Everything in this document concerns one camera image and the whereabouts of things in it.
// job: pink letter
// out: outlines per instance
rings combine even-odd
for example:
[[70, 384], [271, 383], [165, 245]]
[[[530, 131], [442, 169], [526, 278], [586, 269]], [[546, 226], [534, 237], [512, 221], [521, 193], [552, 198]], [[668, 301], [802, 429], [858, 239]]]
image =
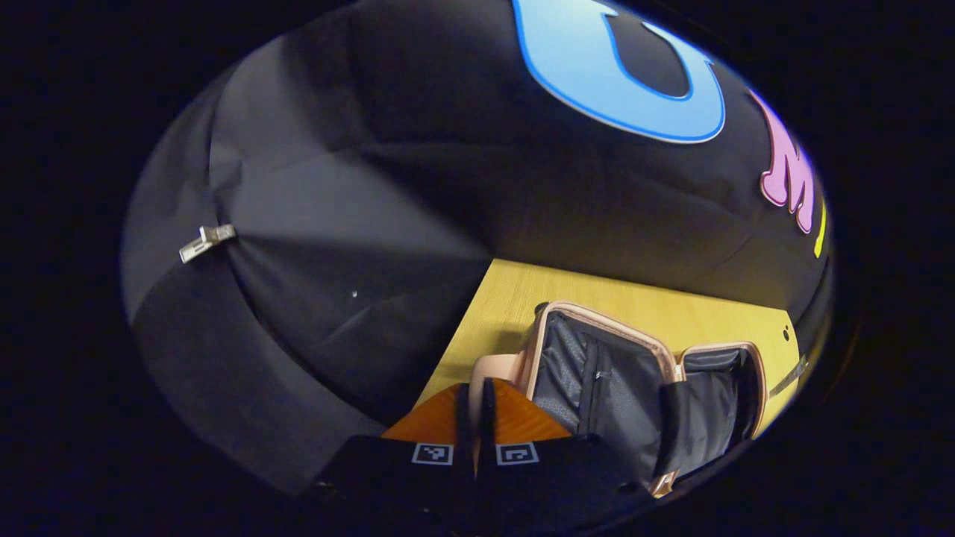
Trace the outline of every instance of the pink letter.
[[813, 170], [809, 159], [800, 155], [799, 148], [789, 138], [782, 121], [770, 110], [765, 102], [750, 91], [756, 103], [763, 109], [766, 122], [770, 127], [772, 146], [772, 164], [763, 172], [762, 190], [766, 199], [782, 207], [789, 200], [790, 214], [796, 214], [796, 222], [803, 233], [813, 228], [813, 201], [816, 198], [813, 183]]

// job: open suitcase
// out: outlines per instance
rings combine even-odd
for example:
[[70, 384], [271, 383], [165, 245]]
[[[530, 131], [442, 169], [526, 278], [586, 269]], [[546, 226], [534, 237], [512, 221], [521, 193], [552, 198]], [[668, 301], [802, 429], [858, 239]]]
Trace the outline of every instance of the open suitcase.
[[573, 434], [596, 434], [653, 496], [759, 429], [769, 398], [749, 342], [674, 354], [654, 337], [565, 301], [541, 304], [523, 349], [480, 358], [470, 411], [485, 377], [513, 383]]

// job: metal clip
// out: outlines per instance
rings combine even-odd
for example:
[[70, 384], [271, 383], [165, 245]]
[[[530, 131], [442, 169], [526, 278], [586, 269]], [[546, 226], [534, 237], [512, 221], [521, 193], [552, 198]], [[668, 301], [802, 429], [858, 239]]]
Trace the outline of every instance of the metal clip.
[[180, 248], [180, 259], [182, 259], [184, 264], [189, 263], [197, 255], [235, 236], [236, 229], [232, 224], [219, 227], [201, 226], [199, 228], [199, 238]]

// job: yellow table surface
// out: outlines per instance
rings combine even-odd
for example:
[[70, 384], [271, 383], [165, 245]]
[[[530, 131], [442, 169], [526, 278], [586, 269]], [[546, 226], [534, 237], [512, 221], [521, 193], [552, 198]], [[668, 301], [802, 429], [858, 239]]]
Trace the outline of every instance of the yellow table surface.
[[[555, 300], [613, 317], [660, 339], [675, 354], [694, 345], [751, 341], [762, 355], [768, 389], [799, 360], [793, 324], [783, 310], [495, 259], [417, 403], [468, 382], [479, 357], [517, 352], [534, 322], [534, 307]], [[783, 337], [786, 329], [789, 341]], [[757, 434], [795, 391], [793, 382], [770, 399]]]

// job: blue letter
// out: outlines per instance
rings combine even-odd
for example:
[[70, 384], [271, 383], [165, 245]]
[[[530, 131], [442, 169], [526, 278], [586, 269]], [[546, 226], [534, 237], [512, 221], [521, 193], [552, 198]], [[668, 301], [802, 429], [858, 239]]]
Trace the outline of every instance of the blue letter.
[[631, 76], [606, 20], [617, 16], [595, 0], [514, 0], [518, 36], [531, 75], [554, 97], [598, 121], [673, 143], [711, 140], [723, 129], [723, 93], [712, 61], [672, 33], [647, 22], [683, 64], [690, 90], [673, 97]]

